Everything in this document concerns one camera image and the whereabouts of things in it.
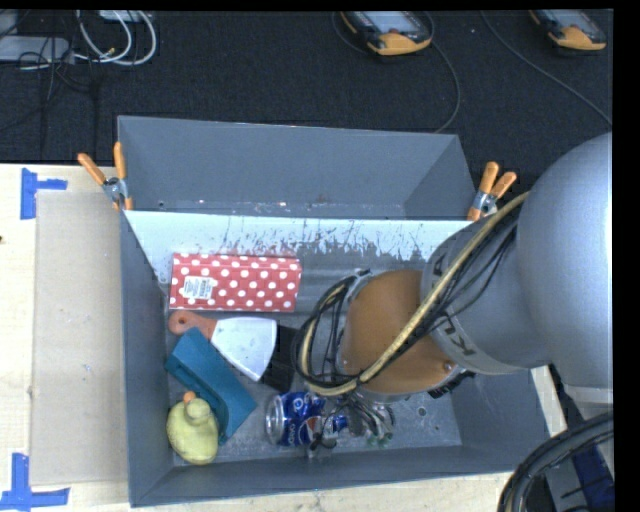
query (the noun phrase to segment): white scraper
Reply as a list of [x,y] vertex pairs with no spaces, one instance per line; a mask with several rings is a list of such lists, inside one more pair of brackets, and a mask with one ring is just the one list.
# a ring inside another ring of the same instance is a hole
[[186,310],[172,313],[168,326],[178,336],[197,327],[222,357],[255,382],[269,366],[278,334],[273,319],[237,316],[218,320]]

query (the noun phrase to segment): yellow rubber duck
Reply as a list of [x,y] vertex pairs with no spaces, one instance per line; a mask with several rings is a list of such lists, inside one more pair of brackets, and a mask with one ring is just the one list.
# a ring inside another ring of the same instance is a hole
[[191,464],[209,464],[218,453],[218,423],[209,404],[187,391],[167,418],[172,448]]

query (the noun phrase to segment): black object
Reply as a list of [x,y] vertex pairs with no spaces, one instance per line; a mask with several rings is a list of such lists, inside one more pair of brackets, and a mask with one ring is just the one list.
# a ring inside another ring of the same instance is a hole
[[538,9],[529,14],[561,54],[597,53],[607,46],[606,35],[584,11]]
[[476,374],[470,371],[459,373],[456,377],[447,382],[444,386],[428,391],[431,398],[440,398],[457,388],[460,383],[467,377],[475,377]]
[[291,364],[291,346],[297,329],[278,324],[278,337],[269,366],[262,374],[260,382],[271,386],[280,393],[290,390],[296,371]]

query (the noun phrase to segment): black cable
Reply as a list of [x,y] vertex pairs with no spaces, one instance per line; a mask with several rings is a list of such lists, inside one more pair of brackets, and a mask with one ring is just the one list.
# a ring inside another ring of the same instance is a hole
[[584,448],[613,438],[613,410],[551,437],[536,448],[516,469],[505,485],[498,512],[525,512],[535,478]]
[[494,36],[496,36],[496,38],[507,48],[507,50],[509,50],[511,53],[513,53],[516,57],[518,57],[519,59],[521,59],[523,62],[525,62],[526,64],[529,64],[529,66],[531,66],[533,69],[535,69],[536,71],[538,71],[539,73],[542,73],[544,76],[546,76],[547,78],[553,80],[555,83],[557,83],[558,85],[560,85],[562,88],[566,89],[567,91],[569,91],[571,94],[575,95],[578,99],[582,100],[584,103],[586,103],[590,108],[592,108],[600,117],[602,117],[607,124],[609,124],[609,126],[613,126],[613,123],[611,121],[611,119],[609,119],[609,117],[602,111],[600,110],[598,107],[596,107],[591,101],[589,101],[587,98],[585,98],[582,94],[580,94],[578,91],[576,91],[575,89],[572,89],[571,87],[569,87],[567,84],[565,84],[564,82],[561,82],[560,80],[558,80],[556,77],[554,77],[553,75],[551,75],[550,73],[547,73],[545,70],[543,70],[542,68],[540,68],[539,66],[537,66],[536,64],[534,64],[533,62],[531,62],[530,60],[528,60],[527,58],[524,57],[524,55],[522,55],[521,53],[519,53],[517,50],[515,50],[514,48],[512,48],[501,36],[500,34],[498,34],[498,32],[493,28],[493,26],[491,26],[491,24],[489,23],[489,20],[487,19],[486,15],[484,14],[484,11],[480,11],[480,15],[482,16],[482,19],[484,20],[485,24],[487,25],[487,27],[489,28],[489,30],[493,33]]
[[131,28],[133,32],[133,40],[134,40],[134,48],[133,48],[133,57],[131,57],[131,61],[135,62],[138,60],[138,48],[139,48],[139,38],[138,38],[138,24],[133,22],[133,14],[130,10],[127,10],[127,14],[129,15],[129,19],[131,20],[131,24],[133,27]]
[[[448,57],[445,55],[445,53],[440,49],[440,47],[433,41],[434,38],[434,34],[435,34],[435,22],[433,21],[433,18],[431,17],[431,15],[427,12],[427,11],[422,11],[422,13],[424,13],[427,17],[427,19],[429,20],[429,23],[431,25],[431,46],[433,46],[433,48],[438,52],[438,54],[442,57],[442,59],[444,60],[445,64],[447,65],[447,68],[449,69],[449,72],[451,73],[451,76],[453,78],[453,83],[455,85],[455,90],[456,90],[456,105],[453,109],[453,112],[451,113],[451,115],[449,116],[449,119],[447,119],[447,121],[440,126],[440,128],[434,130],[432,133],[440,133],[443,130],[446,130],[449,125],[453,122],[453,120],[455,119],[455,117],[458,115],[458,112],[460,110],[460,103],[461,103],[461,88],[460,88],[460,80],[458,79],[458,74],[456,73],[455,69],[453,68],[453,65],[451,64],[451,61],[448,59]],[[336,17],[337,17],[337,12],[334,11],[332,13],[331,16],[331,23],[333,25],[333,30],[334,32],[338,35],[338,37],[342,40],[342,42],[344,42],[346,45],[350,46],[351,48],[353,48],[354,50],[356,50],[359,53],[363,53],[365,55],[370,55],[370,52],[367,52],[365,50],[363,50],[362,48],[358,48],[357,46],[355,46],[354,44],[350,43],[341,33],[340,30],[338,29],[338,26],[336,24]]]
[[49,79],[49,90],[47,91],[46,96],[41,100],[41,105],[42,105],[42,110],[40,111],[40,161],[44,161],[43,158],[43,152],[44,152],[44,146],[47,142],[47,135],[48,135],[48,127],[49,127],[49,123],[48,123],[48,107],[49,107],[49,101],[51,100],[51,94],[53,92],[53,84],[55,81],[55,76],[56,76],[56,72],[55,72],[55,68],[56,68],[56,64],[55,64],[55,50],[56,50],[56,38],[55,38],[55,13],[53,14],[53,16],[51,17],[51,34],[54,34],[53,36],[49,36],[45,38],[45,42],[42,45],[42,49],[40,50],[40,53],[44,53],[44,49],[47,45],[47,42],[49,40],[51,40],[51,61],[48,63],[49,69],[50,69],[50,74],[51,77]]
[[315,450],[317,448],[318,445],[322,445],[325,448],[328,449],[333,449],[336,447],[336,443],[333,443],[331,445],[325,444],[325,437],[324,437],[324,433],[325,430],[327,428],[327,424],[329,422],[329,420],[335,416],[337,416],[338,414],[340,414],[344,409],[346,409],[348,407],[348,403],[342,403],[340,405],[336,404],[334,406],[333,409],[331,409],[331,411],[329,411],[329,413],[327,414],[327,417],[324,419],[324,421],[322,422],[322,429],[320,430],[319,433],[317,433],[315,435],[315,439],[311,442],[311,444],[309,445],[309,449],[310,450]]
[[561,499],[568,498],[569,496],[572,496],[572,495],[574,495],[574,494],[586,489],[587,487],[592,487],[592,486],[594,486],[596,484],[599,484],[601,482],[605,482],[607,480],[610,480],[609,475],[599,476],[595,480],[591,480],[591,481],[589,481],[589,482],[587,482],[585,484],[582,484],[580,487],[576,487],[575,489],[573,489],[571,491],[565,492],[563,495],[560,496],[560,498]]
[[333,308],[333,313],[331,315],[331,329],[330,329],[330,334],[329,334],[329,341],[327,343],[327,347],[325,349],[325,355],[324,355],[324,359],[322,362],[322,370],[323,372],[326,372],[325,367],[326,367],[326,363],[330,362],[331,364],[331,372],[330,374],[336,374],[337,373],[337,367],[336,367],[336,358],[337,358],[337,352],[338,352],[338,346],[340,345],[340,341],[342,339],[342,331],[340,331],[340,314],[342,312],[342,308],[344,306],[344,301],[346,298],[347,294],[344,293],[340,296],[338,303],[336,304],[336,306],[334,306]]
[[15,23],[13,25],[11,25],[9,28],[5,29],[4,32],[0,33],[0,38],[7,36],[11,33],[12,30],[16,29],[18,27],[18,25],[20,25],[20,23],[22,23],[24,21],[24,19],[27,17],[27,15],[32,11],[33,9],[27,9],[25,10],[25,12],[22,14],[22,17],[19,18],[18,20],[15,21]]
[[[40,62],[41,60],[45,60],[46,61],[46,59],[44,58],[42,53],[38,54],[36,52],[24,52],[23,54],[21,54],[18,57],[17,69],[20,69],[20,67],[24,67],[21,64],[21,61],[22,61],[23,58],[25,58],[26,56],[29,56],[29,55],[36,56],[37,66],[41,65],[41,62]],[[18,119],[15,119],[15,120],[11,121],[11,122],[5,124],[4,126],[0,126],[0,133],[4,132],[5,130],[8,130],[10,128],[13,128],[15,126],[18,126],[18,125],[24,123],[25,121],[28,121],[29,119],[31,119],[35,115],[39,115],[39,114],[41,115],[44,108],[50,108],[51,105],[55,102],[55,100],[57,99],[57,93],[58,93],[59,89],[60,89],[59,86],[56,87],[56,85],[54,85],[53,89],[51,91],[51,94],[48,95],[49,99],[48,99],[46,105],[44,105],[42,100],[41,100],[40,104],[37,107],[35,107],[35,108],[31,109],[31,110],[28,110],[24,115],[20,116]]]
[[[437,324],[435,323],[437,320],[442,318],[443,315],[447,317],[456,316],[478,301],[478,299],[486,291],[493,276],[495,275],[497,269],[499,268],[502,258],[506,254],[506,249],[515,241],[515,234],[516,234],[516,227],[514,226],[511,229],[511,231],[507,234],[507,236],[502,240],[502,242],[500,243],[496,251],[491,255],[491,257],[483,265],[483,267],[473,277],[468,279],[460,288],[456,288],[457,283],[460,282],[461,278],[464,277],[468,269],[471,268],[473,262],[482,254],[483,245],[488,244],[492,237],[487,237],[482,241],[482,243],[473,251],[473,253],[469,256],[469,258],[467,258],[467,260],[464,262],[462,267],[458,270],[458,272],[456,273],[456,276],[454,276],[454,278],[452,279],[452,282],[445,288],[443,292],[443,296],[439,301],[438,306],[427,313],[427,315],[422,319],[418,327],[407,338],[406,342],[389,358],[389,360],[384,364],[384,366],[381,368],[380,371],[383,371],[391,363],[393,363],[400,356],[406,353],[422,337],[433,332],[440,325],[442,325],[442,323],[446,322],[446,320],[443,320],[440,323],[437,323]],[[489,276],[485,279],[485,282],[483,283],[480,290],[476,293],[476,295],[454,313],[446,313],[446,310],[458,298],[460,298],[473,284],[475,284],[475,282],[487,271],[487,269],[491,265],[493,265],[493,268],[491,269]]]
[[317,374],[313,374],[312,372],[305,372],[300,365],[299,352],[300,352],[300,346],[303,340],[308,335],[310,337],[310,346],[306,354],[306,357],[307,357],[307,368],[311,369],[310,358],[311,358],[311,354],[313,353],[313,344],[316,337],[316,331],[318,329],[318,325],[322,315],[326,313],[329,309],[335,307],[337,304],[342,305],[343,303],[342,301],[346,297],[346,294],[348,293],[350,286],[356,281],[357,276],[364,275],[368,272],[369,270],[366,270],[366,271],[359,272],[356,275],[346,277],[338,281],[331,288],[325,291],[325,293],[322,295],[320,300],[316,302],[309,318],[303,323],[301,328],[297,331],[296,335],[294,336],[294,339],[292,341],[291,363],[296,373],[298,373],[298,375],[300,375],[304,380],[312,384],[324,386],[327,384],[327,380],[325,377],[329,377],[331,382],[334,384],[342,384],[344,382],[348,382],[353,378],[359,377],[360,374],[347,375],[347,374],[339,373],[335,370],[332,371],[329,375],[324,375],[324,374],[317,375]]

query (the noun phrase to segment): white cable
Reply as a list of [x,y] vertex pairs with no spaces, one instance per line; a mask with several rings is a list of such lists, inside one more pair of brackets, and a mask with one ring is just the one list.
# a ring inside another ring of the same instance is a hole
[[126,22],[122,19],[118,11],[114,10],[113,14],[118,18],[118,22],[122,25],[122,27],[124,28],[127,34],[127,47],[123,52],[121,52],[119,55],[116,55],[116,56],[112,56],[108,52],[106,53],[101,52],[100,49],[93,43],[93,41],[91,40],[91,37],[89,36],[89,34],[87,33],[84,27],[84,24],[82,23],[80,12],[81,11],[79,9],[76,10],[76,17],[78,18],[80,31],[82,32],[82,36],[84,37],[89,47],[98,55],[98,58],[94,59],[86,55],[75,54],[75,56],[78,57],[79,59],[89,60],[91,62],[118,64],[120,66],[139,66],[140,64],[144,64],[145,62],[147,62],[149,59],[151,59],[151,57],[155,55],[157,45],[158,45],[156,31],[155,31],[155,28],[153,27],[153,23],[151,22],[151,19],[149,18],[149,16],[146,15],[144,11],[135,11],[135,12],[138,13],[138,15],[142,18],[144,23],[149,28],[149,34],[151,37],[151,49],[144,57],[137,60],[125,60],[125,57],[131,51],[131,47],[133,45],[133,36],[131,34],[131,30],[127,26]]
[[116,18],[118,18],[118,22],[120,23],[120,25],[122,25],[122,27],[124,28],[124,31],[127,34],[127,47],[124,49],[122,53],[115,56],[113,56],[109,52],[104,53],[100,51],[100,49],[93,43],[93,41],[91,40],[91,37],[89,37],[89,34],[87,33],[87,30],[84,28],[84,23],[82,23],[80,12],[81,12],[80,9],[76,10],[76,17],[78,18],[78,25],[80,26],[82,37],[84,37],[84,40],[87,42],[89,47],[98,55],[98,58],[93,59],[87,55],[81,55],[78,53],[75,54],[75,57],[79,59],[90,60],[91,62],[100,62],[103,64],[108,62],[117,62],[119,59],[126,57],[127,53],[129,53],[129,50],[131,50],[131,46],[133,44],[133,37],[131,36],[131,31],[129,30],[129,27],[127,27],[127,24],[122,19],[122,16],[118,14],[117,11],[113,11],[113,14],[115,14]]
[[153,23],[151,23],[149,16],[147,16],[143,11],[138,11],[138,14],[142,18],[142,20],[145,22],[147,27],[149,27],[149,31],[151,35],[151,49],[149,50],[149,53],[147,53],[147,55],[145,55],[141,59],[133,60],[133,61],[117,60],[114,62],[114,64],[119,64],[120,66],[139,66],[140,64],[144,64],[145,62],[147,62],[156,53],[158,42],[156,39],[156,31],[153,28]]

